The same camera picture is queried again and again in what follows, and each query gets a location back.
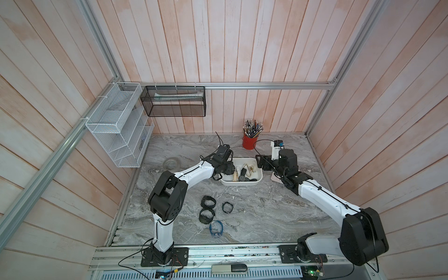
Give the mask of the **beige strap watch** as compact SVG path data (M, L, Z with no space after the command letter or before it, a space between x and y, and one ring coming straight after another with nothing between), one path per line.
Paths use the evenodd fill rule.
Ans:
M240 176L240 168L238 168L237 166L235 166L235 167L234 167L233 180L234 180L234 181L238 181L238 180L239 180L239 176Z

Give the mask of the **black strap watch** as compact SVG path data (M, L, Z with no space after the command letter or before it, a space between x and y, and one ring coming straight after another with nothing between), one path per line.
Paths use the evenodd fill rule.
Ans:
M240 182L244 182L244 181L245 181L246 173L247 173L246 168L243 168L243 169L240 171L240 176L239 176L239 181L240 181Z

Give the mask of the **gold beige watch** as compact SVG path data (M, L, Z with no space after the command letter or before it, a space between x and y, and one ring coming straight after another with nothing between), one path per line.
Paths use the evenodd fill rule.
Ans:
M253 166L249 166L248 164L245 164L245 168L246 168L246 170L247 170L247 173L246 173L246 175L248 176L248 177L250 177L250 176L252 176L252 173L254 172L254 168L253 168Z

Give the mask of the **black square smartwatch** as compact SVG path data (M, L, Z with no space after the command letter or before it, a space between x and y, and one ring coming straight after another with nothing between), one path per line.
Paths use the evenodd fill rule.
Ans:
M234 205L226 201L222 204L222 211L226 214L231 214L233 212Z

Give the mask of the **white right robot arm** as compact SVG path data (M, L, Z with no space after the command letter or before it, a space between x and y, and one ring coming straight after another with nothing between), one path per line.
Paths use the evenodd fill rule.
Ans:
M272 171L288 190L313 203L340 227L336 235L309 233L299 238L296 251L301 261L329 254L362 266L388 252L389 243L378 212L351 204L327 191L298 169L293 150L274 147L272 155L256 155L255 159L259 168Z

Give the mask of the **blue transparent watch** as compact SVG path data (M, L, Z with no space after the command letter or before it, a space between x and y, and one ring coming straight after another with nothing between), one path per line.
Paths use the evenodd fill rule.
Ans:
M209 231L213 238L220 238L224 232L224 226L220 220L214 220L209 224Z

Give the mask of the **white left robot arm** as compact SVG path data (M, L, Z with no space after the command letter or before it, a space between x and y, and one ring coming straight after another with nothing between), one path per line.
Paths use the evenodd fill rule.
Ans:
M231 175L235 171L228 157L209 155L195 166L176 173L165 171L156 182L148 198L154 216L154 238L142 251L142 267L185 266L189 250L176 249L173 240L173 223L182 210L187 190L216 175Z

